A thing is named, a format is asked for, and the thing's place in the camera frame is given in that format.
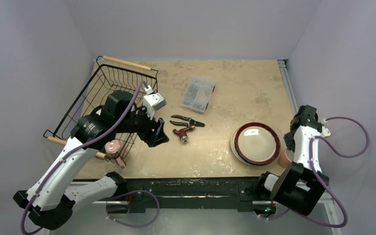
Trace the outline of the pink ceramic mug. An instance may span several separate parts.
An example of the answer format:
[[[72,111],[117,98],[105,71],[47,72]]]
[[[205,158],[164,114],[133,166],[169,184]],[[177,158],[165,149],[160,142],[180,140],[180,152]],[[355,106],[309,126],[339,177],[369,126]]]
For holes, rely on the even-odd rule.
[[[294,152],[285,149],[279,156],[278,163],[282,168],[287,168],[294,161]]]

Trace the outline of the pink faceted ceramic cup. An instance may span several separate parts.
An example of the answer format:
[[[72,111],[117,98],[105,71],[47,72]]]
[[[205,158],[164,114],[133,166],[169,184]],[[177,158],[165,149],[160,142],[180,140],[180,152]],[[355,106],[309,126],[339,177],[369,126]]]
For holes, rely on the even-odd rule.
[[[105,144],[105,154],[107,159],[117,159],[123,148],[123,143],[119,140],[112,140]]]

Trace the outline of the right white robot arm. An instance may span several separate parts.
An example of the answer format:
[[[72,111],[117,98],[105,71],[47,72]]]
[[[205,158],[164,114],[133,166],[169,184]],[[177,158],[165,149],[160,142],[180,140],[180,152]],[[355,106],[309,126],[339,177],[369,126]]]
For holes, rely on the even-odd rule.
[[[325,192],[323,184],[329,178],[322,174],[318,163],[318,140],[324,130],[316,108],[299,107],[290,122],[290,131],[283,137],[286,148],[293,152],[293,159],[286,170],[277,176],[262,174],[255,186],[261,199],[276,201],[304,216],[309,215]]]

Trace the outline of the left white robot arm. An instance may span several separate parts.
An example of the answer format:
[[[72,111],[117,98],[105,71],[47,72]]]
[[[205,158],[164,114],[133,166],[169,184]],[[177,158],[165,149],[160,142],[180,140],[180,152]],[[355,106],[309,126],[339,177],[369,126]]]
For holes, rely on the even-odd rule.
[[[70,184],[85,164],[100,150],[106,150],[107,143],[119,133],[136,133],[149,147],[168,142],[164,120],[154,118],[154,113],[166,105],[165,98],[148,89],[142,105],[136,106],[137,95],[115,91],[103,105],[78,120],[45,174],[31,188],[15,193],[14,201],[24,210],[22,221],[29,219],[39,230],[56,230],[84,206],[130,195],[127,181],[115,171],[82,187],[70,188]]]

